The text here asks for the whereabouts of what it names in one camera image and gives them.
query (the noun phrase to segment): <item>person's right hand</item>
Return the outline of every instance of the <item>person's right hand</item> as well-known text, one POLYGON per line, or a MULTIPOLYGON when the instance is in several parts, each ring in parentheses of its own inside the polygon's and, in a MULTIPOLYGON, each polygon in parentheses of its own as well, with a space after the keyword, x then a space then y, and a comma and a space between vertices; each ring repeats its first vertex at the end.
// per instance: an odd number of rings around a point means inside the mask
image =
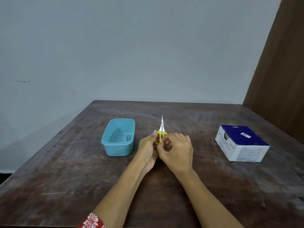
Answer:
POLYGON ((157 150, 159 157, 175 175, 192 170, 193 147, 188 135, 184 136, 181 133, 166 134, 162 138, 162 143, 157 145, 157 150), (164 149, 166 145, 172 146, 169 152, 164 149))

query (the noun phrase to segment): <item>person's left arm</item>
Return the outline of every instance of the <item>person's left arm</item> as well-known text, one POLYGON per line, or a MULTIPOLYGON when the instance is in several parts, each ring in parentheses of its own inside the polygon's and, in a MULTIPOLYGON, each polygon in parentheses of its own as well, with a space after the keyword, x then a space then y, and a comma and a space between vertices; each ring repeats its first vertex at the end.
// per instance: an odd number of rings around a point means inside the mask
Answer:
POLYGON ((153 147, 153 142, 156 140, 156 130, 150 136, 143 138, 139 142, 138 151, 127 166, 124 173, 119 178, 118 182, 107 193, 103 200, 89 215, 83 225, 80 227, 90 227, 91 223, 95 222, 93 227, 106 228, 121 228, 124 225, 126 216, 133 200, 135 192, 147 172, 149 172, 155 164, 158 157, 158 152, 153 147))

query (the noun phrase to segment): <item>yellow scissors handle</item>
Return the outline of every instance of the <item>yellow scissors handle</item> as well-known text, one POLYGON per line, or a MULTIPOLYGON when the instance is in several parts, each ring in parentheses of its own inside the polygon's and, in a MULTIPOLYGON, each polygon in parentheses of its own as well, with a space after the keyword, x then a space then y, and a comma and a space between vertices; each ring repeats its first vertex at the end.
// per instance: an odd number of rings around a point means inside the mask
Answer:
POLYGON ((155 143, 158 145, 158 144, 161 143, 161 139, 167 134, 167 132, 166 132, 166 131, 163 131, 163 136, 161 136, 162 134, 161 134, 161 131, 160 131, 160 130, 157 131, 157 133, 158 133, 158 135, 159 135, 159 142, 157 142, 157 141, 155 140, 155 143))

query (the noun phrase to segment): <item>gray wall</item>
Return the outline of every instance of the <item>gray wall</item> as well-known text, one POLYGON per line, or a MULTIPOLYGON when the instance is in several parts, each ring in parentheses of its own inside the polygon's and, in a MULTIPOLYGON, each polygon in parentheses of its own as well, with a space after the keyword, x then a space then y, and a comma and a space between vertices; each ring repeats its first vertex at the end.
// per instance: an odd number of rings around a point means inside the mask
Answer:
POLYGON ((0 0, 0 172, 95 99, 241 104, 280 1, 0 0))

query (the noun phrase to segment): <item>white sticker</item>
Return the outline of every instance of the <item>white sticker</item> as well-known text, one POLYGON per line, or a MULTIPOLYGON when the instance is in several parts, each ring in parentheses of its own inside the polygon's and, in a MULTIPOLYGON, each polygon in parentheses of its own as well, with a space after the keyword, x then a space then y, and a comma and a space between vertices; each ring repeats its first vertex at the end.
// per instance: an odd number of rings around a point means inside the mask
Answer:
POLYGON ((245 133, 241 133, 241 135, 245 136, 246 138, 251 138, 251 136, 249 136, 248 134, 245 134, 245 133))

